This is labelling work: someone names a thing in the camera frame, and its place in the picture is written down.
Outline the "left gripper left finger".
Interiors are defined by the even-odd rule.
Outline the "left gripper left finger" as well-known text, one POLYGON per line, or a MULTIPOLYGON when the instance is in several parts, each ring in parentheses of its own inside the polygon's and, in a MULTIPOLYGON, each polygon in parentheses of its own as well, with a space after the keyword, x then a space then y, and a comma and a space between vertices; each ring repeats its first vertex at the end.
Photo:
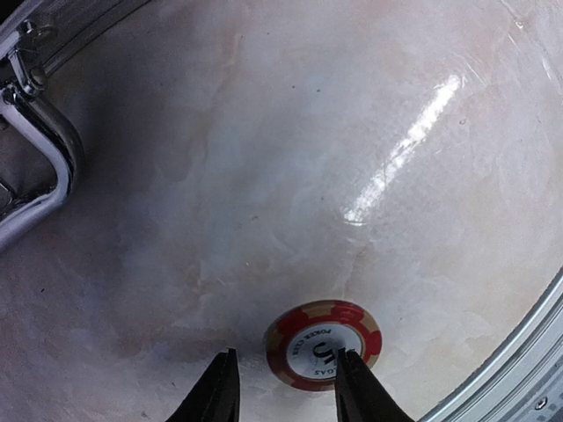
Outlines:
POLYGON ((238 422, 240 377, 237 352, 218 353, 166 422, 238 422))

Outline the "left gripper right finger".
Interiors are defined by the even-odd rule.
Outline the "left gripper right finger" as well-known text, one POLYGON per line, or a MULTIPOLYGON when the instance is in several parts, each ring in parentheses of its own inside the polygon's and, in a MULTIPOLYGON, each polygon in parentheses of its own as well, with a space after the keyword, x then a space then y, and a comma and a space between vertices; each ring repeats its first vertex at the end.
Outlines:
POLYGON ((356 351, 338 351, 334 391, 339 422, 413 422, 356 351))

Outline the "aluminium poker case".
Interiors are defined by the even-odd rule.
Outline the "aluminium poker case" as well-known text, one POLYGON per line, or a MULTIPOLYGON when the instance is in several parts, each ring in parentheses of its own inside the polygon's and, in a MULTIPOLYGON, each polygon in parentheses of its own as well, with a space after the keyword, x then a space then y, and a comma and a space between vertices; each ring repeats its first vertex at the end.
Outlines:
POLYGON ((13 127, 51 164, 55 180, 18 194, 6 182, 1 245, 8 246, 60 208, 84 167, 84 149, 69 120, 45 97, 49 76, 143 7, 142 1, 3 1, 1 126, 13 127))

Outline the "red poker chip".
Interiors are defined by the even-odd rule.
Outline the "red poker chip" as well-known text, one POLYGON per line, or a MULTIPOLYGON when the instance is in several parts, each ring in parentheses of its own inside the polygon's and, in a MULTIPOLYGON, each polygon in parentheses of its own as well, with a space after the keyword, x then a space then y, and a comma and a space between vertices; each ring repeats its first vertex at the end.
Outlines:
POLYGON ((368 367, 383 349, 374 317, 359 305, 340 300, 308 302, 289 310, 270 325, 265 342, 273 374, 304 391, 333 388, 340 349, 357 352, 368 367))

